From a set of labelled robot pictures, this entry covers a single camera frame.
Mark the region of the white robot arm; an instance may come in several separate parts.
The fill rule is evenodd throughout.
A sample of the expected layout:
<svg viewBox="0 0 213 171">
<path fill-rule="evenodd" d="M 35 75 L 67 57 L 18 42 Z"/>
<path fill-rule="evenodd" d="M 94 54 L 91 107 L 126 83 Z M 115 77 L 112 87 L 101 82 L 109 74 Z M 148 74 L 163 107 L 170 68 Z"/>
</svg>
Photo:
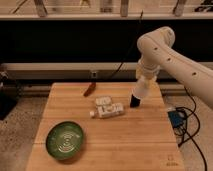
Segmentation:
<svg viewBox="0 0 213 171">
<path fill-rule="evenodd" d="M 138 61 L 139 79 L 132 97 L 137 100 L 144 98 L 152 78 L 159 68 L 163 68 L 213 109 L 213 70 L 173 50 L 174 41 L 175 33 L 170 27 L 158 28 L 137 40 L 141 59 Z"/>
</svg>

